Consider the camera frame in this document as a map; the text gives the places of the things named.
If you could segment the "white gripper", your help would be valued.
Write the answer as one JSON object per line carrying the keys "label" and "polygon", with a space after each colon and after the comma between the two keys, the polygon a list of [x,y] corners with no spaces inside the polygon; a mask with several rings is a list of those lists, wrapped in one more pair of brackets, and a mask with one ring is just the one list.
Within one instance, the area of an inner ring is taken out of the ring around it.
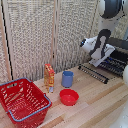
{"label": "white gripper", "polygon": [[[89,61],[90,64],[94,65],[97,67],[99,64],[103,62],[104,65],[108,65],[109,62],[106,61],[105,59],[115,50],[115,48],[112,45],[107,45],[104,49],[104,54],[99,58],[99,59],[91,59]],[[110,61],[115,62],[115,59],[112,57],[109,57]]]}

